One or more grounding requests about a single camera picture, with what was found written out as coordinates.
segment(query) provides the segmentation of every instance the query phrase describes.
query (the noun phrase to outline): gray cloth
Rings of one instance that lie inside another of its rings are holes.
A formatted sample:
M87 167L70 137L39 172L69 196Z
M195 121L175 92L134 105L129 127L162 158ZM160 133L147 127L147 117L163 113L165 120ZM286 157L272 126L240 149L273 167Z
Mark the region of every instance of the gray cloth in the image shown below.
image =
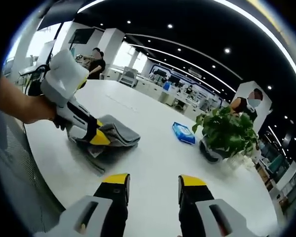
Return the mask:
M130 147L136 145L140 140L138 133L126 127L111 115L104 115L98 120L103 124L98 129L111 141L109 146Z

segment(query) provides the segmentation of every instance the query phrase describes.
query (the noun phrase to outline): black shirt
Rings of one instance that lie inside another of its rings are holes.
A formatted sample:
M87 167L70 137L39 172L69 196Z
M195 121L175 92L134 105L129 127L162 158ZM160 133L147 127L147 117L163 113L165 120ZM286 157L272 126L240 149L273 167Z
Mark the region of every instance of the black shirt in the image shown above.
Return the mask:
M257 118L258 114L256 111L251 112L248 108L247 108L247 100L245 98L242 97L238 97L241 102L240 105L234 109L234 111L238 114L238 113L246 113L247 115L249 115L249 118L252 122L254 122L254 120Z
M101 66L101 70L92 73L89 75L88 79L99 79L100 77L100 73L103 72L105 70L105 61L103 59L99 59L99 60L94 60L90 63L90 67L89 67L89 72L92 71L93 69L95 69L98 66Z

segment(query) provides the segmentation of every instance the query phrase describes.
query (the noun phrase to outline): plant pot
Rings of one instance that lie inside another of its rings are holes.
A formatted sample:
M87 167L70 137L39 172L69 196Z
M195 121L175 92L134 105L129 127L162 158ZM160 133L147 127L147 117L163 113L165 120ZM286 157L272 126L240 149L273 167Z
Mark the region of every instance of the plant pot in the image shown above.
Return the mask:
M229 158L229 156L227 155L227 152L223 150L208 148L206 141L207 141L207 137L204 136L204 138L199 142L199 148L203 153L205 160L207 162L211 164L215 164L222 161L223 159Z

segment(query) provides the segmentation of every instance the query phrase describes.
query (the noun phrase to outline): office desk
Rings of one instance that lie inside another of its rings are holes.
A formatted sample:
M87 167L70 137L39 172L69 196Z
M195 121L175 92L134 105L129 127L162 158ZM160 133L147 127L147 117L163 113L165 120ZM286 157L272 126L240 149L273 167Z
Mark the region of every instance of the office desk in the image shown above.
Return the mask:
M213 196L244 215L248 228L257 235L265 236L277 227L272 201L256 170L241 167L225 177L217 166L205 161L197 145L176 138L173 122L191 127L192 120L116 81L89 80L76 98L93 116L111 114L139 133L141 140L100 176L66 132L56 129L52 122L25 125L37 166L65 208L85 195L93 195L107 175L128 172L130 200L124 236L176 237L181 233L178 176L186 174L204 180Z

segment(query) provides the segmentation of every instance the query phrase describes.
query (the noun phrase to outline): green leaves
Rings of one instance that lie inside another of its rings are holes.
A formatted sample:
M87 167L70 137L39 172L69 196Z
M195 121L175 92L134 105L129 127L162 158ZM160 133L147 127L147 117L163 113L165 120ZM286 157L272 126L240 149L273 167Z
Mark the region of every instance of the green leaves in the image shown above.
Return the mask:
M228 157L239 152L250 155L258 142L249 116L245 113L240 117L233 116L230 107L214 109L208 116L197 116L196 124L192 127L194 133L198 126L203 126L202 133L207 137L208 147L223 150Z

